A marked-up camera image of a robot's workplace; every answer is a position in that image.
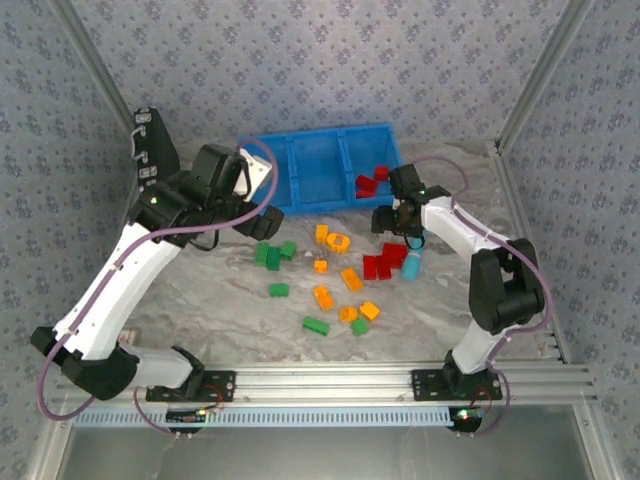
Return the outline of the large red lego brick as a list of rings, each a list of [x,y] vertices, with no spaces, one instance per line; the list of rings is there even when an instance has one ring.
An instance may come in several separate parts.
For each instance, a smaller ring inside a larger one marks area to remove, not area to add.
[[[408,247],[404,243],[385,242],[383,244],[382,256],[391,269],[401,269],[407,255]]]

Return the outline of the black connector box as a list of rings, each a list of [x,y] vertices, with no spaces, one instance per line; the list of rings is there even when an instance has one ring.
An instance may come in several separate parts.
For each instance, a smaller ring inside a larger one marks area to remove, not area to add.
[[[180,170],[179,155],[165,123],[156,108],[143,107],[133,112],[134,129],[130,134],[131,158],[136,166],[139,192],[167,180]]]

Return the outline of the blue three-compartment plastic bin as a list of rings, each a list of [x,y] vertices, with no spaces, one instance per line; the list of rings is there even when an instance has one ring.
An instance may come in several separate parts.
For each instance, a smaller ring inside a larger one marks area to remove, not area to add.
[[[378,182],[376,196],[357,199],[358,175],[374,178],[374,169],[402,164],[393,130],[374,124],[255,137],[278,164],[277,189],[270,204],[286,215],[336,213],[373,209],[392,202],[389,180]]]

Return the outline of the small circuit board with LED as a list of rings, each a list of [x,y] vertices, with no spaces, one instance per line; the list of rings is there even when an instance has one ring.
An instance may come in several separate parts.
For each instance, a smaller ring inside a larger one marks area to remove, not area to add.
[[[451,407],[449,416],[452,422],[449,430],[474,434],[480,428],[485,412],[480,407]]]
[[[165,422],[171,428],[195,428],[202,426],[208,417],[208,410],[197,409],[169,409],[165,414]]]

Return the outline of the aluminium extrusion rail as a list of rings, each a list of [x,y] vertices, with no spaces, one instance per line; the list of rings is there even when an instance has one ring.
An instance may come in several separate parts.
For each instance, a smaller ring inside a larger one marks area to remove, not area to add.
[[[391,406],[414,401],[411,371],[433,369],[434,362],[257,363],[233,366],[233,401],[225,406]],[[510,392],[492,399],[494,407],[558,405],[598,399],[584,365],[558,361],[501,361]]]

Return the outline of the aluminium frame post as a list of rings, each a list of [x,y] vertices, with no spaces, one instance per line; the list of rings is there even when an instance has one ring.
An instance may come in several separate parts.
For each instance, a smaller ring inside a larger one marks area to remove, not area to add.
[[[132,114],[71,0],[46,0],[129,143]]]
[[[566,0],[549,39],[495,140],[500,155],[505,155],[513,147],[594,3],[595,0]]]

